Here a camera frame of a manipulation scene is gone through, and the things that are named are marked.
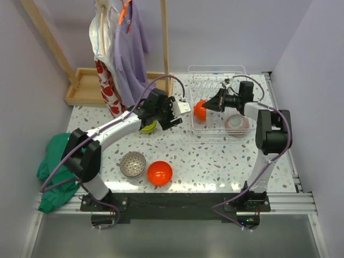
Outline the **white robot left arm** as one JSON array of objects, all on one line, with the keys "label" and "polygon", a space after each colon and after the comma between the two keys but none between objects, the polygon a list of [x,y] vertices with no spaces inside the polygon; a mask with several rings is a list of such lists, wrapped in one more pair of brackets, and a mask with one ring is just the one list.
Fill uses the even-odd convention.
[{"label": "white robot left arm", "polygon": [[111,190],[99,175],[102,152],[116,141],[157,121],[163,130],[182,122],[190,112],[184,98],[177,101],[166,92],[154,89],[143,103],[131,106],[118,118],[93,130],[74,130],[62,155],[62,164],[71,171],[85,190],[93,196],[92,204],[100,211],[111,206]]}]

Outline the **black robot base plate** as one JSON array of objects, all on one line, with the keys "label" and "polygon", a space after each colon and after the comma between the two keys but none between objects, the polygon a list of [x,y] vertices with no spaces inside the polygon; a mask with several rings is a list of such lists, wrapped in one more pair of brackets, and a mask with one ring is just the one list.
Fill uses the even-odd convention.
[{"label": "black robot base plate", "polygon": [[224,215],[243,225],[259,224],[259,212],[270,212],[266,193],[242,196],[232,202],[236,193],[113,193],[112,205],[120,212],[120,222],[139,220],[217,220],[211,207],[220,207]]}]

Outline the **pink white ceramic bowl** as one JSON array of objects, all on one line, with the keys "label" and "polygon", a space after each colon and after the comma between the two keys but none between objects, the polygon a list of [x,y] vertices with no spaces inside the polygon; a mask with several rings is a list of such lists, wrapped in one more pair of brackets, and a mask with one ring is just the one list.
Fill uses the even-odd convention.
[{"label": "pink white ceramic bowl", "polygon": [[233,114],[226,120],[225,128],[230,136],[241,138],[248,133],[249,121],[241,114]]}]

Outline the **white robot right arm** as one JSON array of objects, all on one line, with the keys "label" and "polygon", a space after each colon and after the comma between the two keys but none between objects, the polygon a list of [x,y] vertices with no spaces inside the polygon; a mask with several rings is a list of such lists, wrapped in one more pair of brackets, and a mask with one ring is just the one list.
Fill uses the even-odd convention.
[{"label": "white robot right arm", "polygon": [[265,105],[261,100],[253,101],[254,83],[251,81],[241,81],[239,92],[234,95],[227,90],[229,80],[225,83],[211,99],[202,104],[202,107],[215,112],[235,108],[241,115],[256,122],[257,158],[246,186],[236,196],[243,210],[252,211],[259,204],[255,194],[267,191],[276,162],[292,145],[290,112]]}]

